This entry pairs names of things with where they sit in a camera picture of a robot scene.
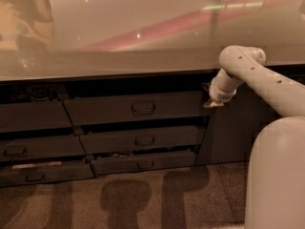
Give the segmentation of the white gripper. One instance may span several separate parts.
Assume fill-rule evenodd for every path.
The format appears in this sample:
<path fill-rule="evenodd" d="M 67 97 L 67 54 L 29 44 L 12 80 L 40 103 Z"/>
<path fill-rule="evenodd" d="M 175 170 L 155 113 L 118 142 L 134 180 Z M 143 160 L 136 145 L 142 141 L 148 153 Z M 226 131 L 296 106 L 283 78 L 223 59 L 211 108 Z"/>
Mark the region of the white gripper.
<path fill-rule="evenodd" d="M 204 103 L 204 108 L 222 107 L 224 103 L 231 101 L 236 94 L 236 91 L 225 92 L 221 90 L 214 80 L 212 83 L 202 83 L 201 86 L 205 92 L 209 92 L 209 96 L 211 98 Z"/>

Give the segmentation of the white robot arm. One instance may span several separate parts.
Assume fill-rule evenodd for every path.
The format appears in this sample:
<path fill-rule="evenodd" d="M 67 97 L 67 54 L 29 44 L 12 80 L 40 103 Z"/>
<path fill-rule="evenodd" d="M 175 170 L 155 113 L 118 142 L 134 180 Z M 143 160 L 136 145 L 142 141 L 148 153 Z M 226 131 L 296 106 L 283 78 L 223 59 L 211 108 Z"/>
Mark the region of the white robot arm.
<path fill-rule="evenodd" d="M 260 48 L 233 45 L 222 50 L 220 71 L 204 106 L 223 106 L 245 83 L 280 115 L 252 148 L 244 229 L 305 229 L 305 86 L 265 63 Z"/>

